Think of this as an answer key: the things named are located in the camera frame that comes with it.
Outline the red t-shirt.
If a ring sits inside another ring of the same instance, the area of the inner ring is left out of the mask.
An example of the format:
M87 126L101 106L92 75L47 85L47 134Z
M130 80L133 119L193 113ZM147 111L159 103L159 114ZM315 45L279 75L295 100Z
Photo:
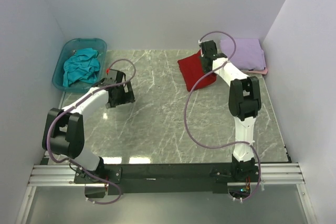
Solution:
M180 59L177 61L180 72L183 76L183 79L186 84L186 89L188 92L191 91L194 84L205 75L202 69L201 64L201 51L199 50L197 53L186 57L184 59ZM200 81L195 90L202 89L207 86L213 84L217 79L217 75L212 73L209 76L205 77L202 81Z

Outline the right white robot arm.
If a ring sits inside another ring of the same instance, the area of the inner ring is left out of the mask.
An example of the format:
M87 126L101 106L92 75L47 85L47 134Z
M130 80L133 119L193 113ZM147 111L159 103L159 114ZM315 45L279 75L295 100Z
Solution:
M230 175L235 181L241 182L255 166L252 145L254 125L261 109L259 80L235 67L225 54L218 52L213 40L199 42L199 46L204 73L213 70L229 86L228 108L235 121L236 143Z

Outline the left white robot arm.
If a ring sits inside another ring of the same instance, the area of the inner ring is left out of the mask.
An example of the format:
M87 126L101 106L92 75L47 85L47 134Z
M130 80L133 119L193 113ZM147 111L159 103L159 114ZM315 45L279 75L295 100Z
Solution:
M96 82L80 99L48 112L43 149L74 160L87 170L86 176L91 182L101 182L107 177L107 171L103 158L85 148L84 122L103 106L110 109L134 101L132 85L126 82L126 74L120 70L107 70L107 76Z

